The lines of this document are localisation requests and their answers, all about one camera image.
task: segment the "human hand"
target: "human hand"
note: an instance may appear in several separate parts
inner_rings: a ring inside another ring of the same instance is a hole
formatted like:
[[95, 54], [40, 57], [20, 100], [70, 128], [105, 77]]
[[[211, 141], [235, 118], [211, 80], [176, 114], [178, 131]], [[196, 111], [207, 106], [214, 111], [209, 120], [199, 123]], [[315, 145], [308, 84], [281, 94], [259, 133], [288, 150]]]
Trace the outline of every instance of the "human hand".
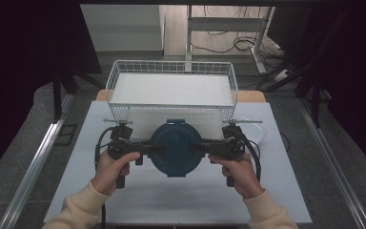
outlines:
[[119, 176], [130, 173], [130, 162], [139, 159], [139, 153], [129, 153], [117, 160], [112, 159], [107, 151], [100, 155], [96, 175], [91, 181], [94, 189], [104, 195], [110, 196], [116, 189], [115, 181]]
[[209, 155], [209, 159], [222, 165], [222, 175], [234, 178], [234, 188], [243, 198], [255, 198], [264, 193], [254, 173], [251, 156], [243, 154], [236, 160], [227, 160], [219, 156]]

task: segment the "metal rail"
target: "metal rail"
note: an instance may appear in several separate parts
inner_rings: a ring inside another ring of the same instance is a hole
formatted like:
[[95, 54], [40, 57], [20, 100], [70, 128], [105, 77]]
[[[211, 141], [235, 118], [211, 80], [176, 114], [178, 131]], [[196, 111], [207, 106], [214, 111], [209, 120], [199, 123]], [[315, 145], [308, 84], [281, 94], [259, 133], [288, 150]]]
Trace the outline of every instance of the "metal rail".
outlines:
[[349, 181], [341, 170], [340, 165], [337, 163], [336, 157], [332, 152], [332, 149], [329, 146], [328, 142], [326, 141], [325, 136], [323, 135], [321, 130], [315, 126], [312, 118], [310, 117], [308, 104], [306, 104], [306, 101], [301, 101], [300, 98], [297, 101], [308, 123], [308, 126], [310, 127], [311, 132], [319, 146], [320, 152], [322, 152], [323, 157], [328, 163], [328, 167], [335, 179], [341, 195], [346, 200], [346, 203], [353, 215], [353, 218], [356, 221], [358, 228], [366, 229], [366, 214], [361, 205], [361, 202], [359, 201], [355, 191], [353, 190], [352, 186], [350, 185]]
[[19, 187], [14, 194], [7, 211], [0, 221], [0, 228], [13, 228], [22, 213], [23, 207], [25, 206], [31, 190], [34, 187], [35, 181], [38, 179], [40, 172], [46, 162], [46, 159], [50, 153], [52, 145], [58, 136], [59, 131], [67, 117], [69, 107], [73, 101], [74, 95], [67, 94], [62, 103], [63, 113], [59, 118], [58, 122], [51, 124], [47, 130], [43, 141], [40, 144], [37, 152], [35, 153], [34, 159], [32, 160], [28, 171], [25, 173]]

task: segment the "white wire basket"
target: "white wire basket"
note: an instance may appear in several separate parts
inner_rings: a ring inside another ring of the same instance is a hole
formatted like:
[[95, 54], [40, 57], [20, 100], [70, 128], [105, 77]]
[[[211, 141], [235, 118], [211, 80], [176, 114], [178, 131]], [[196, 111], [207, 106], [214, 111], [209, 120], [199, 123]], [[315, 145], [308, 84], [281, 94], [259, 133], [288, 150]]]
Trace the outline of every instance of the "white wire basket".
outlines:
[[106, 85], [116, 122], [131, 110], [173, 114], [218, 112], [229, 120], [237, 102], [234, 67], [228, 62], [117, 60]]

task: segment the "sleeve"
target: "sleeve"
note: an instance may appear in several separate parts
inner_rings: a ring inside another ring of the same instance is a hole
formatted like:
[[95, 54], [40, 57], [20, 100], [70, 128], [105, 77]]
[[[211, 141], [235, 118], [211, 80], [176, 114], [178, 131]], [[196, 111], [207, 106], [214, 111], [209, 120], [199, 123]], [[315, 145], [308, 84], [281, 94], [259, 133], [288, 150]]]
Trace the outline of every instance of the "sleeve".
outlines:
[[252, 229], [275, 228], [291, 229], [298, 228], [288, 216], [287, 210], [275, 205], [267, 191], [256, 198], [243, 199], [251, 215], [249, 227]]
[[100, 218], [100, 207], [110, 196], [97, 192], [90, 181], [79, 193], [65, 198], [62, 211], [43, 229], [91, 228]]

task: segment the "blue round object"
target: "blue round object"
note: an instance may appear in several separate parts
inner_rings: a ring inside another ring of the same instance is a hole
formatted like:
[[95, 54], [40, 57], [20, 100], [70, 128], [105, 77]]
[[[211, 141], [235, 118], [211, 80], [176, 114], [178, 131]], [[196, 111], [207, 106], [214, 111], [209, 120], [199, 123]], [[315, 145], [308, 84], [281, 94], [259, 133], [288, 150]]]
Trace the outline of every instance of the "blue round object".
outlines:
[[153, 165], [168, 177], [185, 177], [200, 163], [204, 153], [191, 148], [201, 136], [184, 119], [169, 120], [153, 133], [151, 143], [163, 145], [162, 153], [149, 154]]

